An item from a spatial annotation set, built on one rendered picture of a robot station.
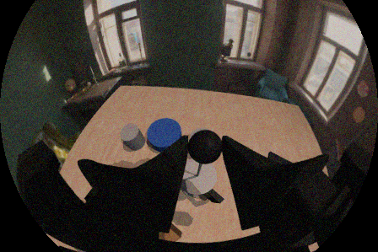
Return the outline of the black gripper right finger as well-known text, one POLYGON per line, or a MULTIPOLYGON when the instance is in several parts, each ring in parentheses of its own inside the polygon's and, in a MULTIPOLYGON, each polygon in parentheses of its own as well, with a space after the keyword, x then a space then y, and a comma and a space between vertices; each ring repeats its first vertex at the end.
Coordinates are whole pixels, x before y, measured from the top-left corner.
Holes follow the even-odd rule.
POLYGON ((240 144, 229 135, 222 137, 223 161, 242 231, 257 228, 261 218, 290 193, 294 185, 323 171, 328 154, 308 160, 281 164, 240 144))

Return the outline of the grey cylinder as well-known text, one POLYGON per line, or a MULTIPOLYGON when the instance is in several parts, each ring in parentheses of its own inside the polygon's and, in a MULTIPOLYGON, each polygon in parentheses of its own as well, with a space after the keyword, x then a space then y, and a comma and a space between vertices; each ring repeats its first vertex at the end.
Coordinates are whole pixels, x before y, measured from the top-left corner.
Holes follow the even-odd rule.
POLYGON ((192 137, 193 134, 198 133, 199 131, 206 131, 206 128, 197 128, 195 131, 190 134, 190 137, 192 137))
POLYGON ((130 147, 132 150, 137 151, 139 148, 144 147, 145 137, 139 130, 138 125, 127 124, 121 129, 121 139, 130 147))

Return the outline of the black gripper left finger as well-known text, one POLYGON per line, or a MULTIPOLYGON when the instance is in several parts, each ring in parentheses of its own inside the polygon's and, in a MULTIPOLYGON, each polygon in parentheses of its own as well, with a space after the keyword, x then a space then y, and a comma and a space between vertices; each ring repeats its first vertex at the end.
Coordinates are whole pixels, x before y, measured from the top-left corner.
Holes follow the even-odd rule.
POLYGON ((88 158, 81 158, 78 168, 92 188, 141 206, 159 232, 168 233, 185 175, 187 155, 188 135, 182 135, 175 144, 135 168, 99 164, 88 158))

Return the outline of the blue cylinder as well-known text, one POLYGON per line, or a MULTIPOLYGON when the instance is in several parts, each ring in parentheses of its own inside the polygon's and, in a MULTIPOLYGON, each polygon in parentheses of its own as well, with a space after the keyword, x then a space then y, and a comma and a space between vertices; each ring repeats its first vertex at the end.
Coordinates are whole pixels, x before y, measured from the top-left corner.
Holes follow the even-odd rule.
POLYGON ((148 141, 158 152, 163 152, 171 144, 175 144, 180 137, 180 125, 170 118, 153 121, 148 127, 148 141))

